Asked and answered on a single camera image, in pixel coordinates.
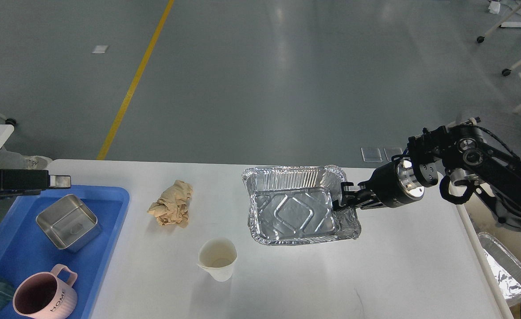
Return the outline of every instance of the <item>stainless steel container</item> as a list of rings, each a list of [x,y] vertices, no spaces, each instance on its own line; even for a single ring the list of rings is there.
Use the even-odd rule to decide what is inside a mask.
[[[499,288],[503,297],[507,301],[509,307],[520,303],[521,300],[521,263],[518,259],[489,233],[477,234],[479,242],[493,276],[499,284]]]
[[[38,214],[36,223],[58,249],[73,253],[101,232],[97,216],[73,194],[48,206]]]
[[[254,167],[242,178],[251,202],[251,235],[261,244],[316,244],[361,233],[354,209],[333,211],[346,181],[337,166]]]

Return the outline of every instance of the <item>metal box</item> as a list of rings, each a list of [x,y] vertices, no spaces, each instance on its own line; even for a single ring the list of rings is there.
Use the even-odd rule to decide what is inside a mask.
[[[101,232],[97,216],[73,194],[48,206],[38,214],[36,223],[58,249],[73,253]]]

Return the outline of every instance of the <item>paper scrap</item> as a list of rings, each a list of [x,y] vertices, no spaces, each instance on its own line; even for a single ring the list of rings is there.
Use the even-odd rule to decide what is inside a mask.
[[[161,226],[175,224],[186,228],[188,224],[187,201],[192,196],[192,186],[181,180],[168,187],[156,202],[151,204],[148,213],[156,218]]]

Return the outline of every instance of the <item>mug handle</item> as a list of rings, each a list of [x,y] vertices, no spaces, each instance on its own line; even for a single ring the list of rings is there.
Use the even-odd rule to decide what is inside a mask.
[[[62,265],[61,263],[54,266],[54,268],[52,268],[52,270],[50,272],[54,276],[58,277],[58,275],[60,274],[60,272],[62,272],[62,270],[66,270],[67,272],[70,273],[70,277],[68,278],[68,281],[66,282],[66,284],[68,284],[68,286],[72,287],[72,285],[74,285],[74,283],[76,282],[76,279],[78,278],[78,273],[71,271],[68,268],[68,266]]]

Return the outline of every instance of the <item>yellow floor line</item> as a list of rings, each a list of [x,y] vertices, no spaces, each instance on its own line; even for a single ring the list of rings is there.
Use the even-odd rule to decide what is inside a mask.
[[[101,147],[101,150],[97,155],[98,160],[104,160],[107,156],[107,152],[111,147],[111,143],[113,143],[113,139],[115,139],[117,130],[121,125],[121,121],[123,120],[124,114],[127,112],[128,105],[129,103],[131,103],[132,96],[135,93],[137,85],[139,85],[140,78],[143,76],[144,69],[145,67],[147,67],[148,59],[151,57],[152,50],[154,49],[155,44],[158,41],[158,37],[160,36],[160,32],[162,31],[164,22],[166,22],[166,18],[168,17],[168,14],[170,13],[170,9],[172,8],[173,4],[174,0],[168,1],[168,5],[166,6],[164,13],[162,14],[162,18],[160,18],[160,22],[158,23],[158,26],[156,27],[156,30],[152,35],[152,39],[147,47],[147,51],[144,53],[143,60],[140,62],[139,68],[136,70],[135,77],[132,79],[131,86],[127,91],[127,95],[125,95],[123,103],[121,103],[121,107],[115,117],[115,121],[113,121],[111,129],[109,129],[109,133],[107,133],[107,137],[105,138],[105,142],[103,142],[103,146]]]

